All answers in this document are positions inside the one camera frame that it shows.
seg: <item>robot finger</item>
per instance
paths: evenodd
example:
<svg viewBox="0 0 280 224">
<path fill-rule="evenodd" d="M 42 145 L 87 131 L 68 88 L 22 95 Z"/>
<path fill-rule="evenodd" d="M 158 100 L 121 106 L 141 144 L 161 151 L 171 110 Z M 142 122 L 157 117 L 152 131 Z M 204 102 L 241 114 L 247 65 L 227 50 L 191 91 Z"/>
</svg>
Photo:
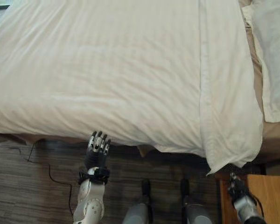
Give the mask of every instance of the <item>robot finger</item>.
<svg viewBox="0 0 280 224">
<path fill-rule="evenodd" d="M 104 152 L 104 147 L 105 147 L 105 140 L 106 140 L 106 138 L 107 138 L 107 135 L 105 134 L 105 135 L 103 136 L 103 140 L 102 140 L 102 143 L 101 143 L 101 146 L 100 146 L 100 149 L 99 149 L 100 153 L 103 153 L 103 152 Z"/>
<path fill-rule="evenodd" d="M 111 143 L 111 140 L 109 139 L 109 140 L 106 142 L 105 146 L 104 146 L 104 152 L 103 152 L 103 154 L 104 154 L 105 156 L 107 156 L 108 153 L 109 153 L 110 143 Z"/>
<path fill-rule="evenodd" d="M 94 142 L 94 138 L 96 136 L 97 132 L 94 131 L 89 139 L 89 143 L 88 143 L 88 146 L 87 146 L 87 151 L 91 151 L 93 149 L 93 142 Z"/>
</svg>

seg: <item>wrinkled fabric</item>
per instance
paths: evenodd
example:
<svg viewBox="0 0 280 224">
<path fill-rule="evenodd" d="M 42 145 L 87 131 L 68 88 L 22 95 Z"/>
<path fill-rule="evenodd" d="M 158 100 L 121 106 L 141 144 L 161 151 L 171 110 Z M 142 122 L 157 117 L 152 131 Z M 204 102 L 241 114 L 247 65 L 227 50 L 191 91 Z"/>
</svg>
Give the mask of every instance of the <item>wrinkled fabric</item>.
<svg viewBox="0 0 280 224">
<path fill-rule="evenodd" d="M 259 152 L 253 80 L 237 0 L 19 1 L 0 21 L 0 133 L 102 130 L 213 173 Z"/>
</svg>

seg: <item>wooden floor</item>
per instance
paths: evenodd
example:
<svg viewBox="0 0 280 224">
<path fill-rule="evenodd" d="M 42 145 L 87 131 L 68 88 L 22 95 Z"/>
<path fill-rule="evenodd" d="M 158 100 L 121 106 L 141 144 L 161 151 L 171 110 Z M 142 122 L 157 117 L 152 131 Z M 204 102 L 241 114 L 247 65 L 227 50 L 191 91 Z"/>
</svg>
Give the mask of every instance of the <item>wooden floor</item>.
<svg viewBox="0 0 280 224">
<path fill-rule="evenodd" d="M 72 223 L 68 210 L 69 187 L 52 182 L 48 166 L 29 163 L 30 147 L 18 143 L 0 143 L 0 224 Z M 76 207 L 78 171 L 83 166 L 87 143 L 67 144 L 42 141 L 32 151 L 31 160 L 51 164 L 53 178 L 73 184 L 71 206 Z M 140 182 L 149 178 L 155 224 L 180 224 L 179 181 L 190 181 L 192 197 L 205 204 L 214 223 L 221 223 L 220 201 L 214 176 L 206 177 L 205 159 L 194 155 L 150 152 L 141 158 L 135 147 L 117 147 L 107 160 L 111 177 L 104 196 L 105 217 L 102 224 L 120 224 L 129 206 L 140 197 Z M 225 168 L 233 171 L 233 166 Z"/>
</svg>

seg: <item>white pillowcase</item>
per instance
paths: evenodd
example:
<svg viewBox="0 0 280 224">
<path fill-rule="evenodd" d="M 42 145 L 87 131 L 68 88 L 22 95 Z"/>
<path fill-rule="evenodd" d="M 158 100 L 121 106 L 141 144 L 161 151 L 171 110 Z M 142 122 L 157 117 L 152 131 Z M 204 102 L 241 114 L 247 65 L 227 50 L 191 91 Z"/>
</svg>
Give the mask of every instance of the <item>white pillowcase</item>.
<svg viewBox="0 0 280 224">
<path fill-rule="evenodd" d="M 280 121 L 280 0 L 254 0 L 242 8 L 254 35 L 263 73 L 266 122 Z"/>
</svg>

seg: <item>bed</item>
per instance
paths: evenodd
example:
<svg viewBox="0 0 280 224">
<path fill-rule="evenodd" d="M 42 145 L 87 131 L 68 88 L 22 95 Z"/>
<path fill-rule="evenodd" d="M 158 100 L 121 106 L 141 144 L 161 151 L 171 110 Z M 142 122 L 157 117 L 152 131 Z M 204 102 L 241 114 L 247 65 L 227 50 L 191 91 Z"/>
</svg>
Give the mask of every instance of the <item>bed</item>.
<svg viewBox="0 0 280 224">
<path fill-rule="evenodd" d="M 246 30 L 236 0 L 15 2 L 0 21 L 0 133 L 80 141 L 99 129 L 206 157 L 212 173 L 260 148 L 279 158 Z"/>
</svg>

